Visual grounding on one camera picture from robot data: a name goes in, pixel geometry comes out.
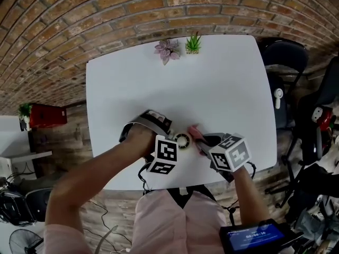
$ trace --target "black cable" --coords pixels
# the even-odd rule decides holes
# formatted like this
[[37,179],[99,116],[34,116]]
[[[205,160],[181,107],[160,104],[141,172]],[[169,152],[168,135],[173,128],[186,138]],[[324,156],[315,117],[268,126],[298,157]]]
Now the black cable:
[[230,209],[226,208],[226,210],[229,212],[229,219],[231,220],[232,226],[235,226],[233,214],[235,213],[236,209],[238,209],[238,208],[240,208],[240,207],[236,206],[236,207],[231,207]]
[[149,168],[149,166],[152,164],[152,161],[147,161],[146,160],[146,163],[143,165],[143,167],[139,170],[139,173],[138,173],[138,177],[139,179],[142,181],[142,187],[144,189],[144,195],[147,193],[147,191],[149,191],[149,189],[146,189],[145,186],[147,185],[147,182],[146,180],[142,177],[141,173]]
[[[101,235],[99,235],[99,234],[96,234],[96,233],[94,233],[93,231],[90,231],[89,229],[83,229],[83,230],[88,231],[88,232],[90,232],[91,234],[94,234],[94,235],[99,236],[99,237],[101,237],[101,238],[104,238],[104,236],[101,236]],[[113,245],[109,240],[105,239],[105,241],[106,241],[107,243],[109,243],[109,244],[113,247],[113,249],[115,250],[115,252],[117,251],[117,250],[115,249],[114,245]]]
[[27,165],[27,162],[25,164],[25,168],[24,170],[21,172],[21,173],[18,173],[18,172],[15,172],[15,173],[12,173],[10,174],[7,178],[6,178],[6,182],[7,184],[10,184],[16,177],[18,176],[21,176],[21,175],[32,175],[34,174],[35,172],[31,172],[31,173],[25,173],[26,169],[28,168],[28,165]]
[[[102,209],[104,209],[106,212],[101,216],[101,220],[102,220],[102,223],[104,224],[104,226],[107,228],[107,229],[109,229],[109,230],[111,230],[106,224],[105,224],[105,222],[104,222],[104,216],[105,215],[107,215],[108,214],[108,210],[106,209],[106,208],[104,208],[104,207],[102,207],[102,206],[100,206],[100,205],[98,205],[98,204],[96,204],[95,202],[93,202],[93,201],[89,201],[90,203],[93,203],[94,205],[96,205],[96,206],[98,206],[98,207],[100,207],[100,208],[102,208]],[[131,242],[131,240],[129,240],[125,235],[123,235],[123,234],[121,234],[121,233],[117,233],[117,232],[112,232],[113,234],[117,234],[117,235],[120,235],[120,236],[123,236],[123,237],[125,237],[126,238],[126,240],[127,241],[129,241],[130,242],[130,244],[132,245],[132,242]]]
[[29,172],[35,173],[34,171],[31,171],[31,170],[30,170],[30,168],[28,167],[28,165],[27,165],[27,169],[28,169]]
[[102,208],[102,209],[104,209],[104,210],[106,211],[106,212],[101,216],[101,220],[102,220],[102,223],[104,224],[104,226],[105,226],[106,228],[108,228],[109,230],[111,230],[111,229],[105,224],[105,222],[104,222],[104,216],[108,214],[108,210],[107,210],[106,208],[104,208],[103,206],[100,206],[100,205],[96,204],[96,203],[93,202],[93,201],[89,201],[89,202],[90,202],[90,203],[93,203],[94,205],[96,205],[96,206],[98,206],[98,207],[100,207],[100,208]]

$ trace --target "blue screen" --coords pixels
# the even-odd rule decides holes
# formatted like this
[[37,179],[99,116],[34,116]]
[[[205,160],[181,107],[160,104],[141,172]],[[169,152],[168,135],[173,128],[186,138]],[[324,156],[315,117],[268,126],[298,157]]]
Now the blue screen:
[[261,246],[284,237],[273,224],[231,231],[227,235],[235,251]]

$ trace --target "black chair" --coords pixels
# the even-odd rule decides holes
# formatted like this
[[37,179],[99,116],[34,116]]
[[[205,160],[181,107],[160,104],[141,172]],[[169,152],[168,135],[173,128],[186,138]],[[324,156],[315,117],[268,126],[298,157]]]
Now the black chair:
[[[277,88],[282,89],[283,97],[281,98],[280,108],[274,108],[275,125],[277,129],[284,129],[287,126],[287,98],[290,92],[295,88],[296,83],[300,79],[302,73],[307,67],[308,52],[300,43],[283,39],[283,38],[265,38],[258,47],[265,66],[283,65],[292,68],[298,72],[293,82],[284,82],[280,76],[276,74],[268,74],[273,105],[275,103],[274,91]],[[289,84],[289,90],[285,94],[284,84]]]
[[28,226],[44,222],[52,188],[29,192],[26,196],[19,192],[0,192],[0,219],[14,226]]
[[[293,140],[287,155],[281,158],[284,165],[287,166],[290,182],[287,186],[279,189],[271,187],[265,190],[266,194],[286,192],[283,202],[276,204],[275,207],[282,208],[284,206],[296,188],[305,167],[320,160],[323,156],[320,128],[311,120],[311,117],[316,107],[332,103],[337,95],[339,95],[339,57],[335,57],[330,61],[319,90],[304,96],[299,101],[295,117],[296,126],[292,130]],[[289,157],[299,138],[302,143],[302,161],[299,164],[302,165],[302,168],[295,178]]]

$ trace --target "wooden floor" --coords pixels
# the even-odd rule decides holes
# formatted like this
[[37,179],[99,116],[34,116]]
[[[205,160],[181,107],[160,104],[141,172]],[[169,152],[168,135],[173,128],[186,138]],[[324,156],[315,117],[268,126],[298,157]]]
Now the wooden floor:
[[[64,126],[38,130],[33,133],[34,144],[37,152],[52,150],[53,155],[41,158],[38,165],[43,168],[45,174],[49,174],[56,169],[70,170],[72,167],[81,165],[93,157],[91,150],[90,134],[88,131],[86,105],[72,107],[67,109],[68,123]],[[286,153],[290,141],[291,133],[281,131],[277,133],[278,139],[278,159],[283,153]],[[301,159],[300,146],[297,146],[291,157],[294,171],[298,171],[297,162]],[[329,165],[334,162],[333,159],[326,159]],[[256,187],[264,195],[264,190],[268,187],[284,184],[288,178],[288,172],[280,161],[273,168],[256,174],[254,182]],[[236,199],[234,183],[228,184],[220,182],[207,185],[214,194],[216,200],[224,206],[230,205]],[[117,233],[125,235],[129,240],[132,238],[133,222],[135,218],[135,207],[139,198],[142,197],[141,191],[113,191],[103,190],[92,201],[104,206],[109,211],[104,216],[105,224],[108,227],[118,225]],[[275,204],[282,201],[283,194],[264,195],[269,205],[272,217],[282,222],[284,215],[288,210],[288,205],[283,209],[276,209]],[[104,236],[108,229],[104,227],[101,215],[105,211],[92,203],[86,203],[82,209],[83,226],[93,233]],[[239,211],[235,214],[235,220],[239,223]],[[86,239],[94,250],[100,240],[100,237],[88,231],[84,231]],[[108,240],[119,251],[123,248],[130,248],[130,243],[123,236],[111,234]],[[101,253],[113,251],[110,244],[105,242]]]

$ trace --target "electric fan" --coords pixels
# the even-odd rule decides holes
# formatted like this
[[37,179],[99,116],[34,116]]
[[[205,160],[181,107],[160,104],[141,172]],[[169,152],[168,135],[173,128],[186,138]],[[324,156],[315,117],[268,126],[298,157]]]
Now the electric fan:
[[10,237],[10,249],[12,254],[37,254],[42,248],[43,238],[29,230],[19,229],[13,231]]

